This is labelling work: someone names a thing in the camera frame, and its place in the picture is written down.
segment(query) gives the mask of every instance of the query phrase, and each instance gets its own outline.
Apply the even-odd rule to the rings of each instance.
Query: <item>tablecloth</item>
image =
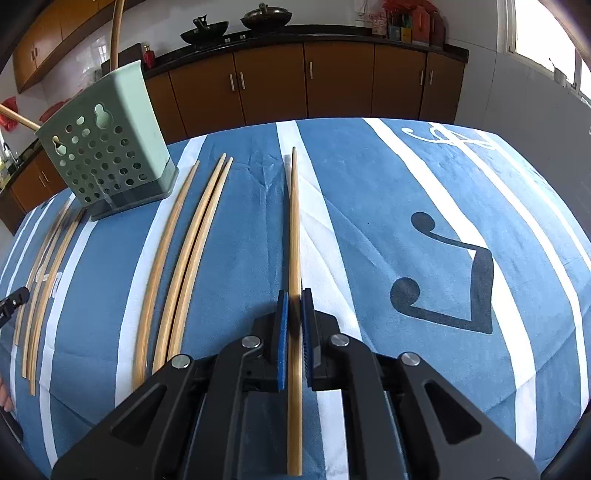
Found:
[[[414,351],[521,445],[542,470],[589,400],[591,245],[548,183],[497,135],[391,119],[311,119],[222,131],[168,147],[172,195],[97,222],[84,217],[46,310],[38,393],[20,375],[14,320],[0,331],[24,448],[58,457],[131,392],[135,336],[166,220],[200,165],[167,253],[153,355],[176,258],[222,153],[234,157],[190,304],[183,352],[247,334],[287,287],[291,149],[300,166],[301,273],[344,333]],[[66,190],[23,221],[0,297],[23,286]],[[283,478],[282,399],[251,394],[245,478]],[[346,479],[339,392],[304,387],[304,478]]]

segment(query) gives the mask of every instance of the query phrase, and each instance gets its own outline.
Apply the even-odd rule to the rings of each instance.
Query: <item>striped tablecloth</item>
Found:
[[[589,399],[591,245],[573,215],[496,135],[425,122],[315,119],[171,145],[180,175],[168,199],[98,222],[83,219],[46,311],[37,396],[20,375],[14,321],[0,332],[0,372],[9,378],[24,448],[43,472],[49,475],[57,458],[131,392],[150,267],[197,159],[155,317],[224,152],[235,161],[204,249],[183,352],[217,353],[274,309],[287,286],[285,171],[293,146],[302,280],[316,309],[379,353],[419,353],[540,470],[552,460]],[[26,283],[46,232],[71,198],[64,191],[26,217],[0,267],[0,297]],[[156,321],[150,355],[157,327]],[[252,395],[245,478],[282,477],[284,419],[277,396]],[[344,435],[339,393],[305,388],[305,478],[348,478]]]

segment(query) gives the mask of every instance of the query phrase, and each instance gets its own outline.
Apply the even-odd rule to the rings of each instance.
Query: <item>perforated plastic basket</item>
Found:
[[[72,98],[37,137],[93,220],[166,198],[178,175],[139,61]]]

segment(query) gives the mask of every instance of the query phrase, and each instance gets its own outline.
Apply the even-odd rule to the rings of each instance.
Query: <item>musical note print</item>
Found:
[[[408,277],[399,278],[392,285],[390,290],[392,306],[410,317],[490,335],[492,333],[492,281],[495,273],[491,251],[433,233],[435,220],[428,213],[413,213],[411,223],[423,235],[438,242],[475,251],[470,275],[470,320],[415,307],[414,303],[418,300],[421,289],[417,282]]]

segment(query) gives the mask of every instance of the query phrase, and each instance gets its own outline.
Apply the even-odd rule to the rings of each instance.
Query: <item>silver screw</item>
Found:
[[[191,359],[187,355],[177,355],[173,358],[172,365],[174,368],[187,368],[191,364]]]
[[[335,333],[330,336],[330,343],[334,346],[347,346],[349,344],[349,337],[342,333]]]
[[[261,339],[254,335],[246,336],[242,339],[242,346],[244,348],[256,348],[261,344]]]
[[[421,358],[412,352],[404,352],[400,356],[400,360],[404,365],[408,365],[409,367],[416,367],[419,363],[421,363]]]

